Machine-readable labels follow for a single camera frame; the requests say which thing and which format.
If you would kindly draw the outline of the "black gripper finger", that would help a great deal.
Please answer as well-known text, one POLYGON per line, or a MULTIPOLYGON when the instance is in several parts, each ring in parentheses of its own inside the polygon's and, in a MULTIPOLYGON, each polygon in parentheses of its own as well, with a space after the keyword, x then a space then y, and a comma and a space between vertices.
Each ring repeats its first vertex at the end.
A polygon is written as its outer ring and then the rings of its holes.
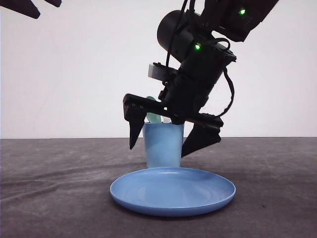
POLYGON ((146 112, 136 105, 124 105, 124 119, 129 122, 129 148, 132 149, 136 144, 138 136, 144 125, 146 112))
POLYGON ((40 16, 39 10, 31 0, 0 0, 0 5, 34 19, 40 16))
POLYGON ((62 3, 62 0, 45 0, 45 1, 55 7, 60 7, 62 3))
POLYGON ((193 129, 182 145, 181 157, 219 143, 221 141, 219 133, 219 126, 203 126, 201 124, 194 124, 193 129))

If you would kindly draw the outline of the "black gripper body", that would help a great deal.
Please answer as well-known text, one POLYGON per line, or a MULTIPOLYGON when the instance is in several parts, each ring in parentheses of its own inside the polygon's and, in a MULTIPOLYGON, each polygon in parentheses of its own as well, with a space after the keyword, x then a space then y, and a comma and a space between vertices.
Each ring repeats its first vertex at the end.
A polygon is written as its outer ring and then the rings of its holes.
POLYGON ((169 117, 174 124, 188 121, 203 126, 222 127, 221 115, 203 114, 200 109, 208 101, 220 76, 230 79, 226 67, 235 61, 233 52, 223 46, 192 50, 182 60, 178 73, 170 81, 162 82, 164 89, 159 93, 159 101, 126 94, 123 105, 136 105, 146 113, 169 117))

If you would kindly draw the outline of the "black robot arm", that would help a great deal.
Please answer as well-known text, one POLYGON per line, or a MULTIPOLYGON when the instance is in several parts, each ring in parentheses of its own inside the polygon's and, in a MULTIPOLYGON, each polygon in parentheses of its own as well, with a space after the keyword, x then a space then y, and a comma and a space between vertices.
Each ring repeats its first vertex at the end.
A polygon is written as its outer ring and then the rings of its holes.
POLYGON ((224 42, 243 42, 276 5, 274 0, 207 0, 201 14, 194 1, 184 1, 181 10, 167 14, 157 30, 159 44, 168 56, 180 62, 174 69, 153 63, 148 76, 160 80, 164 89, 158 101, 126 94, 124 118, 129 122, 129 146, 133 148, 147 113, 171 119, 180 125, 193 123, 182 145, 182 156, 218 143, 223 126, 221 116, 201 113, 209 94, 236 56, 224 42))

